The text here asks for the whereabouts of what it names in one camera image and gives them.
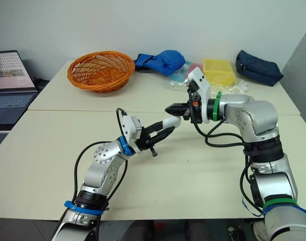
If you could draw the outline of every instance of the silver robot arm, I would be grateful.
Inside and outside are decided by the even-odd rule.
[[[195,126],[221,120],[238,127],[253,172],[252,197],[255,205],[263,208],[269,240],[306,240],[306,212],[296,203],[297,187],[282,150],[273,105],[243,94],[219,93],[212,99],[209,83],[199,68],[188,75],[185,84],[191,101],[172,104],[166,112],[191,119]]]
[[[180,117],[172,116],[144,128],[136,116],[123,113],[123,135],[116,141],[102,144],[96,149],[79,194],[73,202],[65,202],[67,210],[51,241],[95,240],[93,229],[98,222],[98,216],[108,210],[109,194],[112,195],[116,190],[115,188],[112,191],[119,167],[134,154],[140,154],[147,149],[156,156],[153,146],[171,134],[180,123]]]

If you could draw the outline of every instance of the green tape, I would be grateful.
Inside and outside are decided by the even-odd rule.
[[[220,102],[220,98],[221,98],[221,92],[219,91],[217,94],[217,97],[214,101],[214,106],[213,106],[213,121],[216,122],[217,121],[217,116],[218,116],[218,108],[219,108],[219,102]]]
[[[267,201],[264,205],[263,205],[263,208],[262,209],[265,209],[267,207],[269,207],[270,205],[274,205],[274,204],[277,204],[277,203],[292,203],[296,206],[299,206],[297,204],[296,201],[294,201],[293,199],[291,198],[276,198],[276,199],[273,199],[273,200],[270,200],[270,201]]]

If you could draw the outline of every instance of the yellow plastic box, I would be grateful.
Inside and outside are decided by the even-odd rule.
[[[237,83],[237,78],[228,60],[204,59],[203,73],[213,85],[230,86]]]

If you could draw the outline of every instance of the blue tape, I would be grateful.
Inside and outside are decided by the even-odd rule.
[[[86,213],[86,214],[102,215],[103,212],[104,212],[102,210],[93,210],[93,209],[86,209],[86,208],[82,208],[82,207],[77,207],[71,201],[66,201],[64,203],[64,206],[71,209],[71,210],[74,210],[76,212],[81,212],[81,213]]]
[[[125,154],[127,156],[133,156],[132,151],[128,148],[126,141],[124,140],[124,136],[120,136],[119,140],[121,141]]]
[[[271,210],[273,210],[275,207],[294,207],[296,209],[299,209],[300,211],[304,212],[306,214],[306,210],[303,209],[302,207],[298,207],[296,205],[291,205],[291,204],[279,204],[279,205],[271,205],[271,206],[268,206],[267,208],[265,208],[263,210],[263,215],[266,215],[268,212],[270,212]]]
[[[242,198],[242,204],[243,204],[243,206],[244,206],[253,216],[261,217],[261,216],[263,215],[263,213],[257,215],[257,214],[255,214],[255,213],[251,212],[250,209],[248,208],[247,204],[245,204],[243,198]]]

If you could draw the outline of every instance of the white table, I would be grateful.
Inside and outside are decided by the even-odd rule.
[[[148,126],[167,114],[137,116]],[[299,115],[280,115],[278,124],[298,186],[298,203],[306,208],[306,124]],[[223,125],[220,131],[237,129]],[[64,201],[73,194],[73,169],[80,151],[92,142],[118,136],[113,112],[26,112],[0,145],[0,217],[59,219]],[[217,143],[232,141],[236,140],[219,138]],[[79,184],[94,150],[81,160]],[[253,217],[241,203],[241,147],[208,147],[193,125],[182,121],[156,151],[155,158],[147,151],[130,159],[104,220]],[[245,189],[250,195],[248,185]]]
[[[129,83],[112,93],[79,89],[67,79],[68,61],[29,106],[30,110],[115,111],[117,107],[133,112],[162,113],[172,103],[187,102],[188,94],[171,88],[169,80],[157,73],[134,73]],[[279,114],[299,114],[281,84],[274,87],[247,80],[245,94],[271,102]]]

